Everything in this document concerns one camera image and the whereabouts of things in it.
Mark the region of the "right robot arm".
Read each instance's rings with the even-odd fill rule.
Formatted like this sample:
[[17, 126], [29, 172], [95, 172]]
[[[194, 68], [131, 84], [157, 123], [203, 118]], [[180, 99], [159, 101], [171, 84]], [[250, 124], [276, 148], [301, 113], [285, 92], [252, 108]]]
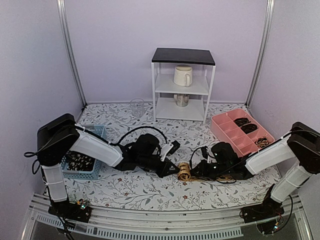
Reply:
[[238, 157], [230, 143], [219, 142], [211, 148], [209, 159], [201, 160], [190, 168], [193, 177], [216, 180], [229, 175], [235, 180], [247, 180], [261, 171], [295, 159], [294, 165], [280, 181], [267, 191], [258, 213], [269, 218], [278, 206], [312, 175], [320, 172], [320, 134], [301, 122], [295, 122], [284, 136], [262, 149]]

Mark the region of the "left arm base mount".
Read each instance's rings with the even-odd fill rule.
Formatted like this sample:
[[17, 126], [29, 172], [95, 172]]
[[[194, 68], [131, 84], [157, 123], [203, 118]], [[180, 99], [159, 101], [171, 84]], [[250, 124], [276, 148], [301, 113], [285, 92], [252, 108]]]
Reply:
[[48, 213], [68, 220], [88, 223], [91, 217], [92, 208], [89, 201], [80, 199], [77, 202], [70, 202], [68, 199], [61, 202], [50, 201]]

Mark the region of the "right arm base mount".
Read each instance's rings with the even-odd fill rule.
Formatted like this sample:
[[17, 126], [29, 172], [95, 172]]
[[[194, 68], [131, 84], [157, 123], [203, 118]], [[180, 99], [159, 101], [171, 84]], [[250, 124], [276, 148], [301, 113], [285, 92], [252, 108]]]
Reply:
[[279, 203], [268, 196], [262, 203], [241, 208], [239, 216], [245, 223], [251, 223], [268, 218], [279, 217], [284, 213], [285, 211], [282, 203]]

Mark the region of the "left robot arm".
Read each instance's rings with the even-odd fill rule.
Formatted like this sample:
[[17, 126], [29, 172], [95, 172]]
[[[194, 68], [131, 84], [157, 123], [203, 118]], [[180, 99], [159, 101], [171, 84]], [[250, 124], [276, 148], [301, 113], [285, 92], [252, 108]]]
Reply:
[[168, 159], [180, 144], [177, 141], [160, 141], [152, 134], [140, 135], [136, 141], [122, 144], [110, 143], [101, 136], [80, 126], [72, 114], [66, 113], [42, 126], [37, 131], [37, 151], [27, 151], [26, 158], [37, 157], [45, 184], [51, 197], [51, 204], [63, 216], [74, 213], [63, 181], [61, 162], [68, 152], [76, 152], [99, 160], [119, 171], [139, 167], [153, 171], [163, 178], [177, 174], [180, 169]]

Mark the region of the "yellow beetle-print tie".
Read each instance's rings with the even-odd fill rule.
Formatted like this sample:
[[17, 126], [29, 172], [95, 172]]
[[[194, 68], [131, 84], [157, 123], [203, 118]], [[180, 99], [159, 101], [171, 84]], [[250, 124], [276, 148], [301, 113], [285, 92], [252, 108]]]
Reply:
[[209, 178], [204, 176], [196, 176], [191, 173], [190, 165], [187, 162], [182, 162], [178, 164], [179, 172], [177, 174], [177, 178], [183, 182], [210, 182], [215, 181], [220, 184], [234, 184], [237, 182], [232, 176], [218, 176], [215, 178]]

